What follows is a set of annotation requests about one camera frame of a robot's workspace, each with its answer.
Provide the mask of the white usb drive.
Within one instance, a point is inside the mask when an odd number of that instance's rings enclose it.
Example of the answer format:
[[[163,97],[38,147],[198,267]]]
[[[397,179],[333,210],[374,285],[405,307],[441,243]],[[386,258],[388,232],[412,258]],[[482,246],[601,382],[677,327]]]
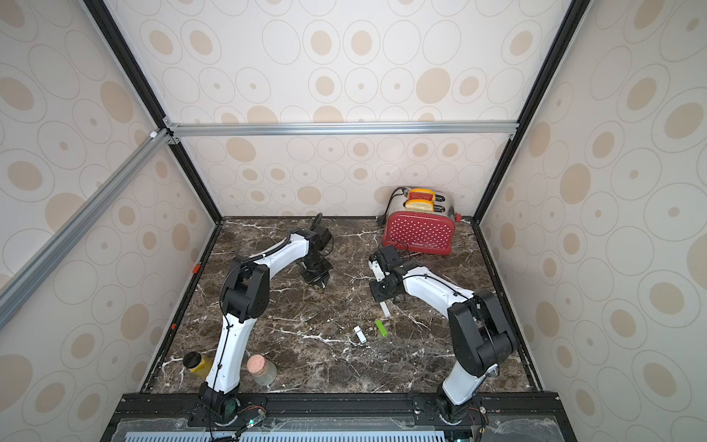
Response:
[[[388,304],[387,304],[387,302],[386,302],[386,301],[380,302],[380,307],[381,307],[381,309],[382,309],[382,311],[383,311],[384,317],[385,317],[385,318],[390,318],[390,317],[391,317],[391,314],[390,314],[390,310],[388,309]]]
[[[366,339],[366,335],[364,335],[361,327],[355,326],[355,329],[353,329],[353,330],[355,331],[355,334],[356,334],[358,340],[360,341],[360,343],[365,344],[367,342],[367,339]]]

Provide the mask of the green usb drive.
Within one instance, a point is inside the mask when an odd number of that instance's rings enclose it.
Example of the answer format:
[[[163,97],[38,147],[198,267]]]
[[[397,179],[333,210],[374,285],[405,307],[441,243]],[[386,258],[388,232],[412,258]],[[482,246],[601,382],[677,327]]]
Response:
[[[388,336],[388,331],[381,320],[376,320],[376,326],[383,337]]]

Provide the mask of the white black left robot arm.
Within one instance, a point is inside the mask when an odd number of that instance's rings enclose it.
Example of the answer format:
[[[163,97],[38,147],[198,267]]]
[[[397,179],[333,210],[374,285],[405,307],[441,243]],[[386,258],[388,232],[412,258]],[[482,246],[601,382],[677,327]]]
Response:
[[[332,239],[317,215],[310,227],[290,231],[271,248],[231,261],[220,292],[223,323],[217,353],[199,390],[211,413],[228,418],[236,414],[243,357],[254,325],[269,306],[272,278],[298,263],[306,284],[326,287],[333,266],[322,252]]]

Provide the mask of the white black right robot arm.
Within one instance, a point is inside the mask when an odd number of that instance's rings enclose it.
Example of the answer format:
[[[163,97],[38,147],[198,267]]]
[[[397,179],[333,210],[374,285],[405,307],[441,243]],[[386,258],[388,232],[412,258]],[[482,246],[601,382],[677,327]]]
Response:
[[[448,404],[460,406],[471,400],[517,350],[517,337],[491,291],[459,287],[421,263],[404,259],[392,245],[372,253],[368,265],[375,277],[369,284],[375,301],[407,294],[449,321],[456,362],[441,387]]]

